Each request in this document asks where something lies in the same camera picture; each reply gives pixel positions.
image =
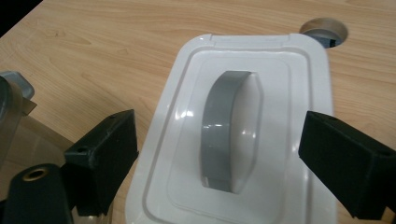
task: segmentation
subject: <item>white plastic container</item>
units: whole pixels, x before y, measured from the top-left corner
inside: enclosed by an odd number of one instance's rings
[[[226,71],[235,93],[231,192],[209,188],[201,158],[205,102]],[[324,48],[305,35],[202,35],[177,56],[126,202],[127,223],[336,223],[332,194],[298,157],[307,110],[332,114]]]

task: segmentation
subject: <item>gray handle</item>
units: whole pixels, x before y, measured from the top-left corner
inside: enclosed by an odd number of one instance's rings
[[[231,187],[231,121],[233,102],[250,72],[227,71],[207,96],[201,134],[202,176],[209,188],[227,192]]]

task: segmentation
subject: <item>wooden table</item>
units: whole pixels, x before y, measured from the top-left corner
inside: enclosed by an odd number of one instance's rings
[[[0,71],[21,72],[36,89],[32,117],[73,142],[104,117],[134,108],[141,149],[188,40],[298,33],[318,17],[349,31],[344,44],[328,49],[336,117],[396,148],[394,0],[44,0],[0,39]],[[125,222],[132,175],[115,199],[114,223]],[[381,223],[338,207],[339,223]]]

